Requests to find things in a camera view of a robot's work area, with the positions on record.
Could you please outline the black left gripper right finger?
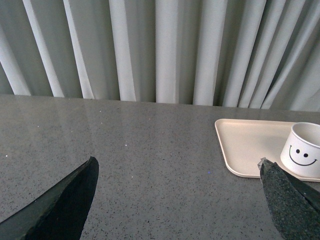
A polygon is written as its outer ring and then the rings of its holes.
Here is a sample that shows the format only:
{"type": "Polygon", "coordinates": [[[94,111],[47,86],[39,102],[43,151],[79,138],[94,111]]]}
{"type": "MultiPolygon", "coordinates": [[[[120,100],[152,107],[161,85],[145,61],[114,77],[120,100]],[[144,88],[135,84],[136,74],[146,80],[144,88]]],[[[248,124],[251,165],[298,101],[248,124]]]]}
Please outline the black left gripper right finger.
{"type": "Polygon", "coordinates": [[[320,192],[263,157],[260,180],[274,226],[285,240],[320,238],[320,192]]]}

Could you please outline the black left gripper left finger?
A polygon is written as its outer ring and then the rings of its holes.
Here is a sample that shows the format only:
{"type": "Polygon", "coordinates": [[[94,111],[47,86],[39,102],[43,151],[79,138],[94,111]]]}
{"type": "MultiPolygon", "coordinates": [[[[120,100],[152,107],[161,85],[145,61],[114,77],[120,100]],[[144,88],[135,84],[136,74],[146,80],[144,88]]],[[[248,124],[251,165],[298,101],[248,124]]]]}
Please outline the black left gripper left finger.
{"type": "Polygon", "coordinates": [[[90,157],[36,200],[1,222],[2,240],[78,240],[90,211],[99,163],[90,157]]]}

